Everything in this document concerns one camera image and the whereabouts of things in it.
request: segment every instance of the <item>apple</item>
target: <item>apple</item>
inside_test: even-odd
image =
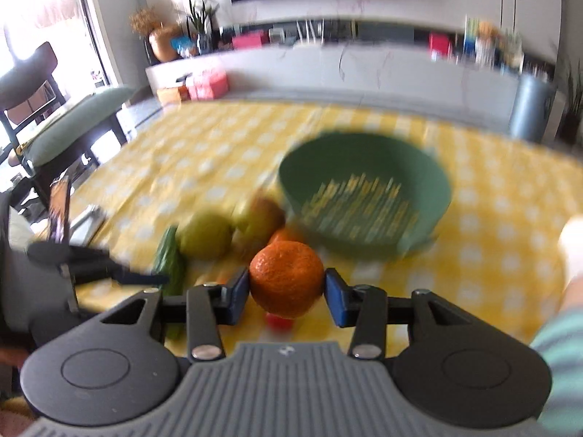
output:
[[[257,193],[235,209],[233,248],[242,258],[253,258],[286,223],[286,213],[272,198]]]

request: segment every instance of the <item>metal screw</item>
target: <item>metal screw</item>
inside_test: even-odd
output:
[[[222,351],[215,345],[199,345],[194,347],[191,353],[193,358],[209,361],[220,357]]]
[[[378,358],[383,350],[381,350],[376,345],[365,343],[363,345],[357,345],[352,349],[352,356],[360,359],[375,359]]]

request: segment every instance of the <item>hand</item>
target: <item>hand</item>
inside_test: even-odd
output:
[[[0,363],[15,368],[22,368],[28,358],[28,352],[24,349],[0,348]]]

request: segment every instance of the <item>person's arm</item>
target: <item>person's arm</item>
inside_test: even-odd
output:
[[[558,314],[538,332],[531,347],[551,369],[553,385],[539,422],[560,436],[583,435],[583,217],[561,234],[565,292]]]

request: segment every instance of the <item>orange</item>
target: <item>orange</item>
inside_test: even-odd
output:
[[[283,227],[277,230],[269,239],[269,245],[276,241],[297,241],[299,243],[305,243],[302,234],[293,227]]]
[[[249,271],[255,302],[285,319],[304,315],[324,290],[324,265],[303,243],[283,240],[266,246]]]

